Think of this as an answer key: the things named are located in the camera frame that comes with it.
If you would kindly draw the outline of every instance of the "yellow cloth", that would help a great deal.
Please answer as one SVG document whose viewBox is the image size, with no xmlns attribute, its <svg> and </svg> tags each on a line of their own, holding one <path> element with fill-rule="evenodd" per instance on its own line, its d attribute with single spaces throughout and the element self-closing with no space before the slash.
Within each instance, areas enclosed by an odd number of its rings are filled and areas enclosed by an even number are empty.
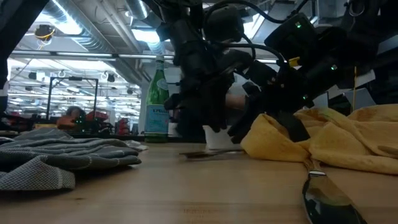
<svg viewBox="0 0 398 224">
<path fill-rule="evenodd" d="M 292 142 L 274 118 L 261 114 L 241 146 L 253 158 L 302 162 L 312 156 L 331 166 L 398 174 L 398 105 L 378 105 L 348 117 L 332 109 L 295 113 L 310 139 Z"/>
</svg>

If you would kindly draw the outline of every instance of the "table surface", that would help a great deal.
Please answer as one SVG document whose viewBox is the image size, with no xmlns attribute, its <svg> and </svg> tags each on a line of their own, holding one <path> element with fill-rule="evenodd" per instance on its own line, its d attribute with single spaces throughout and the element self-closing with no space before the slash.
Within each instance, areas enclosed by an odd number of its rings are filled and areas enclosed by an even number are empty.
<svg viewBox="0 0 398 224">
<path fill-rule="evenodd" d="M 0 193 L 1 223 L 308 223 L 300 163 L 228 155 L 187 162 L 203 144 L 150 145 L 143 163 L 78 174 L 76 189 Z M 368 223 L 397 223 L 398 178 L 324 167 Z"/>
</svg>

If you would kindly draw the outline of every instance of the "green glass bottle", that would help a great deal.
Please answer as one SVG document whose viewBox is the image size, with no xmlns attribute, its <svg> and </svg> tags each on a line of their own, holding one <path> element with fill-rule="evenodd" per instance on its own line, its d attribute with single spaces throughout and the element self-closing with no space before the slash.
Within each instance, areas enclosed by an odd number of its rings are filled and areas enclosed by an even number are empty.
<svg viewBox="0 0 398 224">
<path fill-rule="evenodd" d="M 164 56 L 156 56 L 156 74 L 150 83 L 146 101 L 145 142 L 167 142 L 169 112 L 164 101 L 169 98 L 169 89 L 164 76 Z"/>
</svg>

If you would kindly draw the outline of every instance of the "gray checkered towel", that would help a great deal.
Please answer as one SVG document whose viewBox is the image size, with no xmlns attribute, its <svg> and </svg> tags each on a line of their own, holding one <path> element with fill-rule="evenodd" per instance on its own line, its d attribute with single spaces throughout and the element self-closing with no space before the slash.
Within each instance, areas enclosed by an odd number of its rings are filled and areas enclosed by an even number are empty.
<svg viewBox="0 0 398 224">
<path fill-rule="evenodd" d="M 139 147 L 117 139 L 73 139 L 37 129 L 0 146 L 0 190 L 74 189 L 74 170 L 140 164 Z"/>
</svg>

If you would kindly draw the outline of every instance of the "ceiling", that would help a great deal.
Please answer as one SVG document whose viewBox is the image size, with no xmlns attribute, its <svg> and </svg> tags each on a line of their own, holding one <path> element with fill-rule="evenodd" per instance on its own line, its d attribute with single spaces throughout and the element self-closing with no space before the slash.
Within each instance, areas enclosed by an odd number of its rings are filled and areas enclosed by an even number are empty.
<svg viewBox="0 0 398 224">
<path fill-rule="evenodd" d="M 121 35 L 121 25 L 130 26 L 131 18 L 127 14 L 124 0 L 108 0 L 110 5 L 102 3 L 103 8 L 96 2 L 102 0 L 51 0 L 60 4 L 68 4 L 73 10 L 73 18 L 79 18 L 90 28 L 89 33 L 94 35 L 110 52 L 97 50 L 101 53 L 118 54 L 150 54 L 147 43 L 137 41 L 136 37 L 124 38 Z M 270 1 L 255 1 L 256 4 L 269 3 Z M 214 1 L 207 0 L 205 6 Z M 273 4 L 269 14 L 277 19 L 285 18 L 295 7 L 294 4 Z M 310 14 L 310 5 L 307 4 L 303 11 Z M 113 22 L 109 21 L 106 12 Z M 65 35 L 59 30 L 49 42 L 42 42 L 33 35 L 41 24 L 53 26 L 49 18 L 41 14 L 33 23 L 27 34 L 21 40 L 16 49 L 19 50 L 47 50 L 56 52 L 87 52 L 76 38 Z M 277 27 L 277 24 L 261 21 L 258 31 L 254 31 L 252 41 L 262 43 L 264 39 Z M 164 43 L 167 54 L 173 54 L 170 43 Z M 257 51 L 258 57 L 270 57 L 267 52 Z M 147 85 L 154 74 L 153 60 L 127 59 L 122 63 L 89 60 L 54 60 L 36 58 L 10 58 L 10 97 L 9 112 L 17 112 L 25 116 L 32 113 L 44 114 L 47 108 L 50 77 L 84 77 L 98 79 L 98 105 L 101 110 L 115 110 L 119 117 L 129 117 L 137 121 L 140 112 L 142 85 Z M 107 77 L 114 75 L 114 82 L 109 82 Z M 177 68 L 166 71 L 168 82 L 179 80 L 180 71 Z M 60 116 L 68 106 L 81 106 L 87 111 L 93 107 L 93 95 L 95 94 L 94 82 L 74 82 L 67 79 L 52 90 L 52 102 L 50 112 L 52 116 Z M 127 89 L 133 90 L 133 94 L 127 94 Z"/>
</svg>

